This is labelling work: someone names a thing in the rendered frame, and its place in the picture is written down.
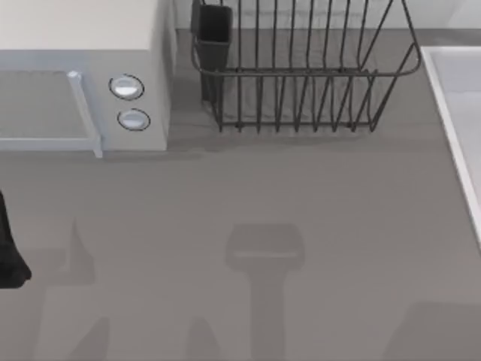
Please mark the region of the small round microwave knob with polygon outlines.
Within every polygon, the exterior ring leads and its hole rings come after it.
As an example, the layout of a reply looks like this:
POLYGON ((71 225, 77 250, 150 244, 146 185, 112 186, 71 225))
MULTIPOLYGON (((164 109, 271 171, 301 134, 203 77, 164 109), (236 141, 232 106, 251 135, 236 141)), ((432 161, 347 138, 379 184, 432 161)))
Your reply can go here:
POLYGON ((151 124, 150 116, 145 111, 137 108, 120 111, 116 116, 116 120, 121 127, 130 132, 142 132, 151 124))

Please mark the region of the large round microwave knob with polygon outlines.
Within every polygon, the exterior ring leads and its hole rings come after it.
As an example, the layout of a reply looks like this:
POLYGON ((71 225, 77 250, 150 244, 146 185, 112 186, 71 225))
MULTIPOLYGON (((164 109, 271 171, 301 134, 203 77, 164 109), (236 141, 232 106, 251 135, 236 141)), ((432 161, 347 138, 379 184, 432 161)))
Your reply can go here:
POLYGON ((142 81, 131 74, 112 77, 108 82, 108 88, 114 96, 125 101, 139 99, 145 91, 142 81))

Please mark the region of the black cutlery holder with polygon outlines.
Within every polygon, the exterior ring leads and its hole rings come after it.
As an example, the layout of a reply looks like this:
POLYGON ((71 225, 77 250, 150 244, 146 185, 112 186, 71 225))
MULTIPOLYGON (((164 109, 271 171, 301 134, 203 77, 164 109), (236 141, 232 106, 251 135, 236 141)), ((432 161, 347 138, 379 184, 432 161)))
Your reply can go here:
POLYGON ((211 73, 222 72, 228 64, 233 11, 226 5, 209 5, 192 0, 191 33, 201 75, 201 98, 216 104, 223 78, 211 73))

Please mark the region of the microwave glass door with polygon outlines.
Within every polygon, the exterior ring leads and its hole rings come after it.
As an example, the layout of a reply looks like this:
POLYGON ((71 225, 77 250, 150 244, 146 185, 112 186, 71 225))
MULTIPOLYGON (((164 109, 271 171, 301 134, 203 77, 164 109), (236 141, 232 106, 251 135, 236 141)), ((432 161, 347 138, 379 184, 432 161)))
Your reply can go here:
POLYGON ((91 151, 102 136, 77 70, 0 70, 0 152, 91 151))

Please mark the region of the pale microwave oven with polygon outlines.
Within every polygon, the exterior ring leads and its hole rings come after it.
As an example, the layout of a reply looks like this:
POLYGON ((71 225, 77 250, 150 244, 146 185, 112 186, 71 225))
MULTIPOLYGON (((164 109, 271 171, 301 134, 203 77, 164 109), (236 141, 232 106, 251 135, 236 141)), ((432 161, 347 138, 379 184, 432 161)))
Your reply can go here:
POLYGON ((173 0, 0 0, 0 70, 81 72, 103 155, 167 149, 176 60, 173 0), (142 81, 139 99, 110 92, 122 74, 142 81), (118 124, 131 108, 150 116, 146 130, 118 124))

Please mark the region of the white sink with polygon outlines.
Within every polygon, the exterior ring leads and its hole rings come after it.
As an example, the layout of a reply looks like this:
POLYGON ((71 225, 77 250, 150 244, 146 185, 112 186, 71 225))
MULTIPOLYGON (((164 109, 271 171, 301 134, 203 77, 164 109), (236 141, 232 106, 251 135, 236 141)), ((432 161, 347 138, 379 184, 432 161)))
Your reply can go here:
POLYGON ((421 52, 481 251, 481 46, 421 52))

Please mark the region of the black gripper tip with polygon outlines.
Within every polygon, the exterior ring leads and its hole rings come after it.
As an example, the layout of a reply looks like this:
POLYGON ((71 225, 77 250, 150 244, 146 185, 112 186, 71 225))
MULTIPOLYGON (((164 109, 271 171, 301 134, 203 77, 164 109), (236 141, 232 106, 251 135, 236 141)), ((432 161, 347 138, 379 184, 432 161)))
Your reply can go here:
POLYGON ((0 190, 0 290, 19 289, 32 279, 32 271, 12 236, 5 198, 0 190))

